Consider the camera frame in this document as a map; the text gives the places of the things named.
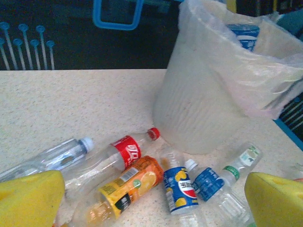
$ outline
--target white table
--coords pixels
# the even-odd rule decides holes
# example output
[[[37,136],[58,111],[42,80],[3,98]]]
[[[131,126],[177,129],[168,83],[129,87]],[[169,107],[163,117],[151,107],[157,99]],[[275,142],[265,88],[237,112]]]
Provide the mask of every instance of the white table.
[[[0,172],[71,137],[90,136],[95,150],[100,150],[129,132],[144,132],[152,127],[152,103],[164,73],[165,70],[0,72]],[[269,119],[254,120],[211,154],[185,155],[202,166],[220,170],[232,151],[247,140],[265,153],[254,171],[283,175],[279,161],[303,162],[302,151]],[[245,179],[240,179],[234,187],[243,199],[244,183]],[[158,185],[130,206],[115,226],[169,225],[171,216],[162,187]]]

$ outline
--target blue pepsi label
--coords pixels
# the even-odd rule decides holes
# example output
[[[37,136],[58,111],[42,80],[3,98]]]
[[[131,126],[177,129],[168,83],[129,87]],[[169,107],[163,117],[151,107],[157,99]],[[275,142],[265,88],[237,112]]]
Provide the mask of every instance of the blue pepsi label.
[[[195,193],[208,201],[224,185],[224,180],[212,168],[206,168],[193,182]]]
[[[164,172],[164,187],[170,212],[198,205],[198,200],[185,167],[175,167]]]

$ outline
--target blue handle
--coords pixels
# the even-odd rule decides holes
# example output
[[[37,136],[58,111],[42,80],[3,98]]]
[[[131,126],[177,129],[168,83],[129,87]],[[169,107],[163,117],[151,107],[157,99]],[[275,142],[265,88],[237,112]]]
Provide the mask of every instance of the blue handle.
[[[134,11],[133,22],[132,22],[132,24],[127,25],[127,24],[101,21],[102,0],[94,0],[93,22],[94,22],[95,26],[97,26],[99,28],[125,30],[125,31],[134,30],[135,28],[137,28],[137,26],[140,22],[143,3],[144,3],[144,0],[137,0],[136,9]]]

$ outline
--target lemon graphic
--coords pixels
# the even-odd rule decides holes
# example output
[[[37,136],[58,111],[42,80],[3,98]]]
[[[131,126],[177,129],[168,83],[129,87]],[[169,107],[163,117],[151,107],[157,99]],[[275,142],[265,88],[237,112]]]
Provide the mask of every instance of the lemon graphic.
[[[166,189],[166,192],[172,192],[173,190],[172,190],[172,188],[167,188]]]
[[[141,178],[141,186],[138,189],[139,195],[143,195],[148,192],[156,183],[157,176],[154,172],[147,172]]]
[[[181,179],[186,179],[186,173],[183,170],[180,170],[175,176],[175,180],[177,182],[179,182]]]
[[[179,199],[177,199],[175,204],[176,204],[176,207],[184,206],[184,205],[186,205],[186,200],[183,197],[179,198]]]

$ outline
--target blue pegs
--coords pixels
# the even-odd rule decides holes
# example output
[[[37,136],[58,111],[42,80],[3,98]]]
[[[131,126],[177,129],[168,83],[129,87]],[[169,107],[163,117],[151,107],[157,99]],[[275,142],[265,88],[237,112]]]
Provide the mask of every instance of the blue pegs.
[[[10,70],[10,68],[9,68],[9,62],[8,62],[8,59],[6,57],[6,54],[5,54],[5,51],[4,51],[4,48],[3,48],[3,44],[4,43],[5,43],[5,40],[0,37],[0,51],[1,51],[2,59],[4,61],[6,70]]]
[[[18,47],[18,52],[19,52],[19,57],[20,57],[20,60],[21,60],[22,70],[26,70],[25,63],[24,63],[24,58],[23,58],[23,54],[22,54],[22,50],[21,50],[22,43],[23,42],[22,42],[21,39],[14,39],[13,40],[13,44]]]
[[[21,32],[26,32],[28,30],[28,26],[26,24],[20,24],[18,26],[18,29],[21,31]]]
[[[46,53],[45,53],[44,38],[43,38],[43,32],[45,31],[45,27],[42,26],[42,25],[38,25],[36,27],[36,31],[40,34],[40,41],[41,41],[41,48],[42,48],[44,69],[47,70],[47,61],[46,61]]]
[[[1,22],[1,23],[0,23],[0,27],[1,27],[1,29],[3,29],[3,30],[8,30],[8,29],[9,29],[9,23]]]
[[[28,63],[29,63],[29,68],[31,70],[33,70],[33,62],[32,62],[32,56],[30,54],[30,50],[29,50],[29,46],[28,46],[28,40],[27,40],[27,30],[28,30],[28,26],[26,24],[20,24],[18,26],[18,29],[22,32],[23,34],[23,39],[24,39],[24,44],[25,44],[25,49],[27,51],[27,59],[28,59]]]
[[[16,45],[16,46],[20,46],[22,44],[22,40],[21,39],[14,39],[13,40],[13,44]]]
[[[14,64],[14,68],[15,68],[15,70],[18,70],[18,66],[17,66],[14,50],[13,50],[13,47],[11,46],[11,42],[10,42],[10,38],[9,38],[9,31],[8,31],[8,29],[9,29],[9,23],[1,22],[0,23],[0,28],[4,31],[6,42],[7,42],[8,47],[9,47],[9,53],[10,53],[11,59],[12,59],[13,64]]]
[[[30,44],[33,46],[33,47],[37,47],[39,45],[39,41],[36,40],[36,39],[33,39],[32,41],[30,41]]]
[[[42,26],[42,25],[38,25],[38,26],[36,27],[36,31],[37,31],[38,33],[43,33],[43,32],[45,31],[45,27]]]
[[[49,47],[49,48],[52,48],[53,46],[55,46],[55,43],[52,41],[52,40],[49,40],[46,42],[46,45]]]
[[[55,46],[55,43],[52,40],[49,40],[49,41],[46,42],[46,45],[49,47],[52,70],[55,70],[55,64],[54,64],[54,61],[53,61],[53,46]]]
[[[40,60],[39,60],[39,55],[38,55],[38,48],[37,48],[37,46],[39,45],[39,41],[36,40],[36,39],[33,39],[32,41],[30,41],[30,44],[34,47],[36,62],[37,62],[37,68],[38,68],[38,70],[41,70]]]

